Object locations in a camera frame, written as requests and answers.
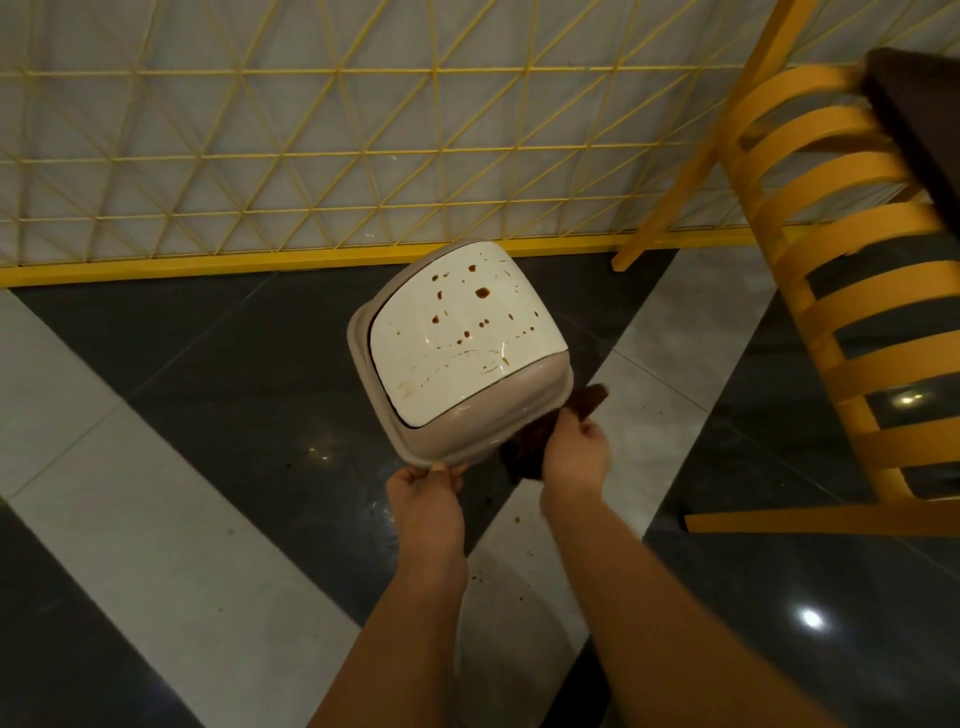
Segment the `yellow metal lattice fence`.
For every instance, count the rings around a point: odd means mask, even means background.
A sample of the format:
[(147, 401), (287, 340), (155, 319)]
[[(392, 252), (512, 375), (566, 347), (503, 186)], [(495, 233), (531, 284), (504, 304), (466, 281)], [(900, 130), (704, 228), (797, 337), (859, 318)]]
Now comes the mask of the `yellow metal lattice fence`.
[(0, 0), (0, 289), (617, 252), (752, 54), (960, 56), (960, 0)]

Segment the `person's left hand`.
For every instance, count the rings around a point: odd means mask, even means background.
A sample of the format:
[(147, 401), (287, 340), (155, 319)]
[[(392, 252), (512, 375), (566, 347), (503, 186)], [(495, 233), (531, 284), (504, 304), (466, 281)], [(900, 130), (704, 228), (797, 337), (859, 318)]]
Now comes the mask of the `person's left hand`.
[(446, 466), (450, 491), (427, 487), (431, 466), (402, 467), (387, 481), (401, 571), (437, 576), (466, 567), (465, 520), (458, 495), (470, 464)]

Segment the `yellow slatted wooden chair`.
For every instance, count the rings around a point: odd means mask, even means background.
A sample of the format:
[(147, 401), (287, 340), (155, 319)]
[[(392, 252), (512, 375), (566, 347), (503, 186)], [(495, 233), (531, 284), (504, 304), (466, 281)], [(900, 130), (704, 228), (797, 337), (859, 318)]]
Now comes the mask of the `yellow slatted wooden chair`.
[[(874, 115), (861, 82), (874, 49), (814, 59), (795, 49), (845, 0), (728, 0), (741, 20), (687, 18), (717, 0), (641, 0), (635, 56), (726, 72), (692, 117), (702, 143), (640, 218), (613, 266), (652, 249), (720, 167), (869, 484), (869, 502), (686, 513), (692, 534), (951, 539), (960, 544), (960, 241)], [(892, 48), (913, 51), (894, 46)]]

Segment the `brown cleaning cloth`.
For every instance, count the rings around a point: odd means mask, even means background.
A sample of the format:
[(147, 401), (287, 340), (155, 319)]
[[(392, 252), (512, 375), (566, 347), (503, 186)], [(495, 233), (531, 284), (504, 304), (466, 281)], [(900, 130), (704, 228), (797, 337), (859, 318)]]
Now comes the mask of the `brown cleaning cloth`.
[(510, 484), (517, 487), (522, 480), (543, 479), (546, 445), (562, 409), (570, 410), (582, 422), (593, 415), (608, 395), (608, 387), (601, 383), (574, 389), (563, 405), (527, 423), (500, 444), (498, 456)]

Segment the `person's right forearm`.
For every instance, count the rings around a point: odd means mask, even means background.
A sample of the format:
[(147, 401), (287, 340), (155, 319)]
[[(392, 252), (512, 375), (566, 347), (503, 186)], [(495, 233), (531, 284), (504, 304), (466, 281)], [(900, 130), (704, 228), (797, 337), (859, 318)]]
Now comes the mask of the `person's right forearm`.
[(544, 486), (541, 510), (630, 728), (843, 728), (750, 650), (599, 491)]

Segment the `dark brown table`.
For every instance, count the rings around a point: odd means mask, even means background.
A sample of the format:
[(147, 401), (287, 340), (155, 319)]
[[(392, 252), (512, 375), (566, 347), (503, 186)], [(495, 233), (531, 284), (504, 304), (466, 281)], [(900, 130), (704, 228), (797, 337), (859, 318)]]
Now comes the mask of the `dark brown table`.
[(861, 89), (960, 241), (960, 56), (870, 50)]

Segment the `person's right hand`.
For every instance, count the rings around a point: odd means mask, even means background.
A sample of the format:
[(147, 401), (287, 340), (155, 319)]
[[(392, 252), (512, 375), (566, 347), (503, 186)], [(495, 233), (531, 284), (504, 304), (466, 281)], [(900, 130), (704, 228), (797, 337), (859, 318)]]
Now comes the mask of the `person's right hand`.
[(611, 461), (609, 441), (600, 425), (574, 414), (574, 466), (562, 480), (541, 480), (541, 510), (547, 518), (581, 504), (602, 501)]

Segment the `person's left forearm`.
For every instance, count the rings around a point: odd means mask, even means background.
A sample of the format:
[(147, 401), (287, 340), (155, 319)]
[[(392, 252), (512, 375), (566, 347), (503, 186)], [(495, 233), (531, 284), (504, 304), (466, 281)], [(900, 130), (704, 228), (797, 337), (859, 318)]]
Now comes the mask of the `person's left forearm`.
[(399, 564), (307, 728), (449, 728), (463, 553)]

